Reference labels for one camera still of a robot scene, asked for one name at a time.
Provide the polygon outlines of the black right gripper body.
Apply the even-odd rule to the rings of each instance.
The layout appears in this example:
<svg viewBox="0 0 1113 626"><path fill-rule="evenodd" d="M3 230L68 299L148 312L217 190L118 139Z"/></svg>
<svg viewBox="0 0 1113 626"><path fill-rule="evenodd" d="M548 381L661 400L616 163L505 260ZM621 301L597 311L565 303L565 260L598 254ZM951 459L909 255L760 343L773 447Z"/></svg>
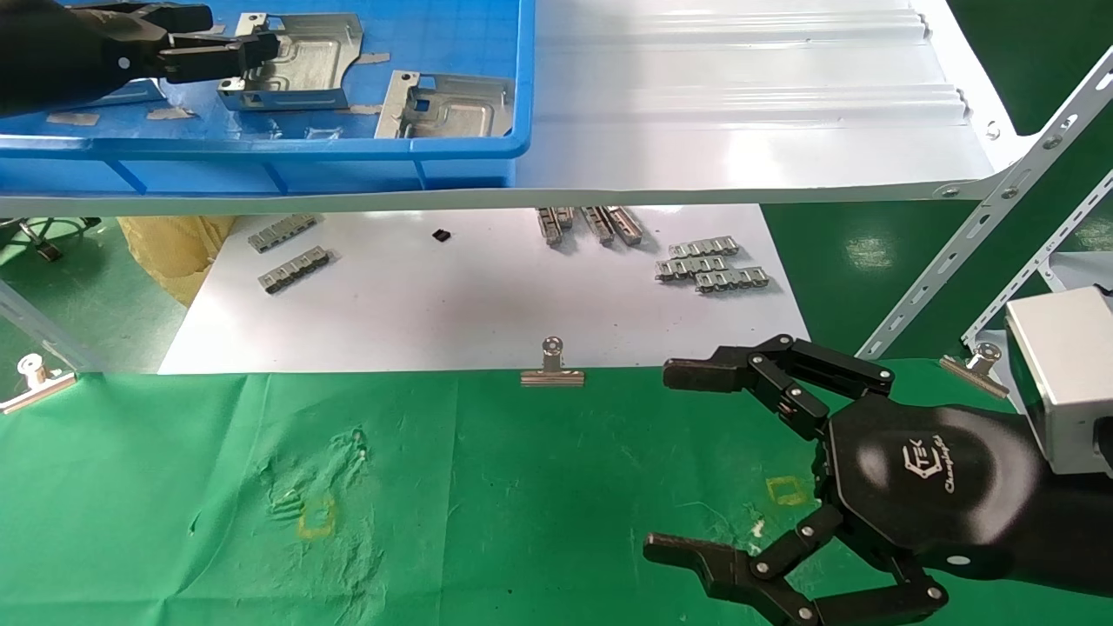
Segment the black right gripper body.
<svg viewBox="0 0 1113 626"><path fill-rule="evenodd" d="M1024 417L863 397L824 432L843 542L962 578L1012 577L1017 532L1046 473Z"/></svg>

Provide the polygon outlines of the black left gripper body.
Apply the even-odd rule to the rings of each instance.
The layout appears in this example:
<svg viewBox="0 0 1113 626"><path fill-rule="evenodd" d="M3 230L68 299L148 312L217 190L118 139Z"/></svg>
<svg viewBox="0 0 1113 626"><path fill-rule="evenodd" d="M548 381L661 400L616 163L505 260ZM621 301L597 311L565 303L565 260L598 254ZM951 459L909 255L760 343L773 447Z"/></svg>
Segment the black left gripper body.
<svg viewBox="0 0 1113 626"><path fill-rule="evenodd" d="M144 77L159 76L168 32L130 13L59 3L3 3L1 115L91 102Z"/></svg>

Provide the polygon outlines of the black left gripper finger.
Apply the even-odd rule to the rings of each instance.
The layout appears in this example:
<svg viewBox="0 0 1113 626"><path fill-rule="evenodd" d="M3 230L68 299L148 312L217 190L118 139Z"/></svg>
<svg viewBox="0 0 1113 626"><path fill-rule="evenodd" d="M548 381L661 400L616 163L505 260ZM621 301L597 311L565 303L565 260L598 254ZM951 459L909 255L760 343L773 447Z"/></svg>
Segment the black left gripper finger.
<svg viewBox="0 0 1113 626"><path fill-rule="evenodd" d="M198 32L214 25L211 8L203 3L166 1L111 1L111 3L68 4L68 11L104 27L154 25L168 32Z"/></svg>
<svg viewBox="0 0 1113 626"><path fill-rule="evenodd" d="M158 76L168 84L211 82L240 77L278 57L278 36L270 32L235 38L173 35L158 52Z"/></svg>

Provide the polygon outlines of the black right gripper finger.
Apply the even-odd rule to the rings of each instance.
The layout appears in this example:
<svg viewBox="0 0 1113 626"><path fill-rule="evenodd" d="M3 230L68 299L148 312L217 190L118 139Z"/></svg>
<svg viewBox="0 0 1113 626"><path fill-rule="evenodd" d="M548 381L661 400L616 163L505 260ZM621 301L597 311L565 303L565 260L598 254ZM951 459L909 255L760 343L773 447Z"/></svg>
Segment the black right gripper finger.
<svg viewBox="0 0 1113 626"><path fill-rule="evenodd" d="M851 530L843 509L824 503L758 555L731 544L648 534L644 558L696 574L708 598L749 606L771 625L910 625L926 622L949 601L910 555L892 546L867 548L890 573L893 585L809 599L790 574L827 542Z"/></svg>
<svg viewBox="0 0 1113 626"><path fill-rule="evenodd" d="M709 359L670 359L663 366L664 387L749 392L806 441L823 436L830 408L802 382L857 400L889 397L894 380L890 370L873 362L792 336L769 338L756 346L719 346Z"/></svg>

